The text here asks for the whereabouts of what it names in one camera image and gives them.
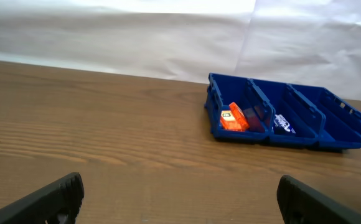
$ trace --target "blue storage tray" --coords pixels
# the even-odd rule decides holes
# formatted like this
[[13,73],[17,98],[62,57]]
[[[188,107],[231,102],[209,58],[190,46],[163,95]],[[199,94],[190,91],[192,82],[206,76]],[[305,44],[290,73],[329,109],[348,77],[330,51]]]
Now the blue storage tray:
[[[209,80],[205,107],[215,138],[322,149],[361,147],[361,113],[325,88],[214,73]],[[249,130],[222,129],[220,113],[231,102],[243,111]],[[295,136],[274,133],[276,114],[287,119]]]

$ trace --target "brown wooden surface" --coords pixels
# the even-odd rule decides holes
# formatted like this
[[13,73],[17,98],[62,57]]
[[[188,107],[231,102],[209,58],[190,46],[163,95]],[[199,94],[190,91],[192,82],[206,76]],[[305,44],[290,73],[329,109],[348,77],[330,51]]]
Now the brown wooden surface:
[[203,84],[0,62],[0,208],[77,171],[77,223],[282,223],[283,174],[361,212],[361,149],[218,142],[205,98]]

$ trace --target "white wall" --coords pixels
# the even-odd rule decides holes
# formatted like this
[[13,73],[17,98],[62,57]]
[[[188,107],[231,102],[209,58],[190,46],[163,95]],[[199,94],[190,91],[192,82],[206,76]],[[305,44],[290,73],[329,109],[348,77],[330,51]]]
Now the white wall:
[[254,5],[0,0],[0,60],[204,83],[218,72],[361,100],[361,1]]

